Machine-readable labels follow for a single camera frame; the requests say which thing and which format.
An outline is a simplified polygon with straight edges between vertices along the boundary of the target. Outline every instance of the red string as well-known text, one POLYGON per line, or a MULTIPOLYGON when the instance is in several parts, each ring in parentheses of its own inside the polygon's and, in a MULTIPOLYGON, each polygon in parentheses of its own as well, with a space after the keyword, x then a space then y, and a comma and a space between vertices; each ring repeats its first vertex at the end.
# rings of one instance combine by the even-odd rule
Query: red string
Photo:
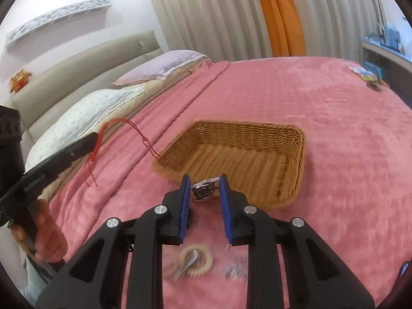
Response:
POLYGON ((105 123, 102 125, 102 127, 100 128, 99 134, 98 134, 98 136, 97 136, 96 144, 94 145, 93 151, 90 153, 89 158, 87 159, 88 167, 89 167, 89 170, 90 170, 90 174, 91 174, 91 177, 93 178, 94 184, 95 184, 96 186, 97 186, 97 182, 96 182, 96 179, 95 179, 95 177, 94 177, 94 175, 93 175, 93 171, 92 171, 92 169, 91 169, 91 166, 90 166, 89 161, 91 162, 91 161, 94 161, 94 160, 95 160, 96 154, 97 154, 100 146, 102 145, 102 140, 103 140, 104 132, 107 130, 109 124, 112 123, 112 122, 123 122, 123 123, 127 123, 128 125, 130 125, 133 129, 135 129, 135 130, 139 133, 139 135, 140 135, 141 138, 142 138, 142 143, 143 143, 143 145, 149 149, 151 155, 152 155, 153 157, 155 157, 156 159, 157 159, 158 157, 160 157, 160 155, 154 150, 154 148, 153 148, 153 146, 151 145, 149 139, 148 139, 144 134, 142 134, 142 132, 139 130, 139 128, 138 128, 132 121, 130 121, 130 120, 128 120, 128 119, 125 119, 125 118, 113 118, 113 119, 105 122, 105 123))

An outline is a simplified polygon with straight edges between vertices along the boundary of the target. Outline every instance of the curtain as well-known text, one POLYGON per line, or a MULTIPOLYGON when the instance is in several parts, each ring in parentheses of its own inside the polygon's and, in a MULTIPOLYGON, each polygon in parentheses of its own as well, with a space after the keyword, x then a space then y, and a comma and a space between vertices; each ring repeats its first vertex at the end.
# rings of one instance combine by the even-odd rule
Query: curtain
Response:
POLYGON ((171 50, 213 61, 271 57, 259 0, 152 0, 171 50))
POLYGON ((293 0, 260 0, 271 42, 272 54, 304 56, 305 44, 293 0))
POLYGON ((307 55, 361 61, 361 38, 385 21, 380 0, 294 0, 307 55))

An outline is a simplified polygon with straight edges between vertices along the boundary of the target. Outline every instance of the woven basket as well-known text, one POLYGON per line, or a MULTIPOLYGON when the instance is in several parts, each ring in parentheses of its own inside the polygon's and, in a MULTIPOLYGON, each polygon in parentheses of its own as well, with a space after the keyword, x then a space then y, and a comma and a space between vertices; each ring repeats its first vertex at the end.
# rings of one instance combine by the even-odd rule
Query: woven basket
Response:
POLYGON ((230 187, 260 208, 289 205, 299 194, 305 136, 291 125, 197 121, 154 161, 163 176, 192 183, 226 173, 230 187))

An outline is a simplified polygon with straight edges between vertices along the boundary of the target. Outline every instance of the bedroom wall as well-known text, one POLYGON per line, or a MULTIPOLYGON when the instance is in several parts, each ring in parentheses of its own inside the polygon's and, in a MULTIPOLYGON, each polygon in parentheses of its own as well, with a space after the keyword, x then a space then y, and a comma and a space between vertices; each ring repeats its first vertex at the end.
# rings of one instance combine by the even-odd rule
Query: bedroom wall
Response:
POLYGON ((153 29, 168 50, 151 0, 112 0, 106 11, 75 16, 52 24, 6 50, 5 37, 21 24, 56 8, 86 0, 16 0, 0 24, 0 104, 9 95, 9 79, 25 68, 37 75, 54 64, 105 41, 153 29))
POLYGON ((387 22, 393 24, 400 32, 405 47, 405 54, 412 56, 412 28, 395 0, 381 0, 387 22))

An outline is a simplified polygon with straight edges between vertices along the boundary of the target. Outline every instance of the white curtain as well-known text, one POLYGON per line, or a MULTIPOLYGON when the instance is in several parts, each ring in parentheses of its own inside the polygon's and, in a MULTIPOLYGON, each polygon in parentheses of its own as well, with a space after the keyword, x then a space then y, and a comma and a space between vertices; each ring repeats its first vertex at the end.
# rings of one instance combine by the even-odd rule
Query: white curtain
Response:
POLYGON ((271 57, 259 0, 152 0, 171 50, 213 61, 271 57))
POLYGON ((294 0, 307 55, 361 60, 361 38, 385 23, 380 0, 294 0))

